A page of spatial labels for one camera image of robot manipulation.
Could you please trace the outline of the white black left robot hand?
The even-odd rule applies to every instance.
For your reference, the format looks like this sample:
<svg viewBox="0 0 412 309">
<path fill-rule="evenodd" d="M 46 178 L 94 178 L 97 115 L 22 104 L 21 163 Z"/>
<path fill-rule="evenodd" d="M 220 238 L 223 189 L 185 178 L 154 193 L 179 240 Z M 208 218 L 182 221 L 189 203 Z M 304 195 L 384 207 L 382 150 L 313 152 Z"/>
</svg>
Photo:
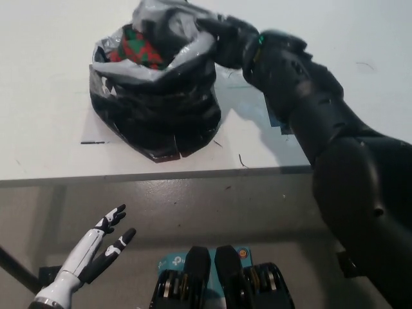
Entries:
<svg viewBox="0 0 412 309">
<path fill-rule="evenodd" d="M 103 238 L 111 234 L 114 226 L 126 216 L 125 209 L 124 204 L 114 208 L 85 233 L 68 255 L 54 281 L 37 293 L 30 308 L 71 308 L 73 294 L 101 275 L 135 236 L 136 229 L 130 228 L 101 255 L 96 255 Z"/>
</svg>

